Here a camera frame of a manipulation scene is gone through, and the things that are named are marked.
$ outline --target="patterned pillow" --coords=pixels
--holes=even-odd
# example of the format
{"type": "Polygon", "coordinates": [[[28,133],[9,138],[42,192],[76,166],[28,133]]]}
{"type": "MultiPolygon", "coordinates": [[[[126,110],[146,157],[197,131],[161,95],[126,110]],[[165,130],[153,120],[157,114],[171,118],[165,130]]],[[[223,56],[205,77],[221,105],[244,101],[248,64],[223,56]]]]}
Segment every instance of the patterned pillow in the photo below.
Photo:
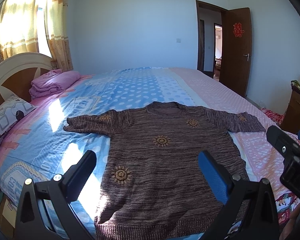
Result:
{"type": "Polygon", "coordinates": [[[35,106],[14,94],[0,105],[0,144],[8,131],[34,109],[35,106]]]}

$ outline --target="curtain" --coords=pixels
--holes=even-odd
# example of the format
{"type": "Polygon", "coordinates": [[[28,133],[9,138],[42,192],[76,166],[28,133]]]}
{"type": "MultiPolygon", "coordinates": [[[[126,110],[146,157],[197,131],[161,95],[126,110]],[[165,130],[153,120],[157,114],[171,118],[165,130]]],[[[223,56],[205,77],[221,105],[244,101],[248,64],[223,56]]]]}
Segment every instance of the curtain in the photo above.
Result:
{"type": "Polygon", "coordinates": [[[0,9],[0,62],[23,52],[39,52],[37,0],[4,0],[0,9]]]}
{"type": "Polygon", "coordinates": [[[47,41],[56,68],[72,70],[69,39],[66,35],[67,0],[47,0],[44,11],[47,41]]]}

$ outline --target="bed headboard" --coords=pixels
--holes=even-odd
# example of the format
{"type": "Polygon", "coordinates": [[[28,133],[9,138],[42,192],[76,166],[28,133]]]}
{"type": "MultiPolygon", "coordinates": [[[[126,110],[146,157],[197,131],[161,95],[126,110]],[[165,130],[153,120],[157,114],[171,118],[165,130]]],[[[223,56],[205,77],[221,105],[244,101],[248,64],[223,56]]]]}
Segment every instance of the bed headboard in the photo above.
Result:
{"type": "Polygon", "coordinates": [[[0,63],[0,105],[12,94],[30,102],[31,81],[52,70],[52,58],[34,52],[14,55],[0,63]]]}

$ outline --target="folded pink blanket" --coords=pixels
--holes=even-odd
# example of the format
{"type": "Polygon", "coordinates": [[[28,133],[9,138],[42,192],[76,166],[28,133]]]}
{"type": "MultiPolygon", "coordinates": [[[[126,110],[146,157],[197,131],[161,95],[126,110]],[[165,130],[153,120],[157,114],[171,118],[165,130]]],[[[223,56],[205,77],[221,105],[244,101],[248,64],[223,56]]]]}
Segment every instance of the folded pink blanket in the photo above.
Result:
{"type": "Polygon", "coordinates": [[[52,70],[34,79],[31,82],[32,88],[29,93],[32,99],[60,93],[76,82],[80,76],[77,71],[62,73],[60,69],[52,70]]]}

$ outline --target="bed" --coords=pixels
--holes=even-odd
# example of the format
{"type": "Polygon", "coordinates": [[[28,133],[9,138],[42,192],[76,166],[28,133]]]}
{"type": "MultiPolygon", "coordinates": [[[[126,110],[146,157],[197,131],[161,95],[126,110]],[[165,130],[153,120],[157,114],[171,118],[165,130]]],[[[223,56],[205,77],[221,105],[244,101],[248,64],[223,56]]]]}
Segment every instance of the bed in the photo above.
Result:
{"type": "MultiPolygon", "coordinates": [[[[0,104],[12,93],[30,102],[30,82],[52,69],[50,61],[51,58],[39,53],[23,53],[0,63],[0,104]]],[[[99,115],[110,109],[141,108],[154,101],[176,101],[231,113],[248,112],[256,116],[265,129],[275,125],[244,98],[197,70],[145,67],[85,75],[62,93],[33,100],[37,108],[10,130],[0,147],[0,188],[18,205],[26,178],[45,181],[55,174],[63,174],[87,150],[93,150],[97,165],[72,207],[94,235],[93,219],[110,139],[97,134],[65,132],[66,118],[99,115]]],[[[284,222],[287,212],[298,200],[279,181],[283,171],[281,155],[268,144],[264,132],[230,135],[246,162],[250,180],[259,181],[263,177],[270,180],[275,199],[278,199],[279,219],[284,222]]],[[[57,232],[66,237],[51,203],[47,205],[57,232]]]]}

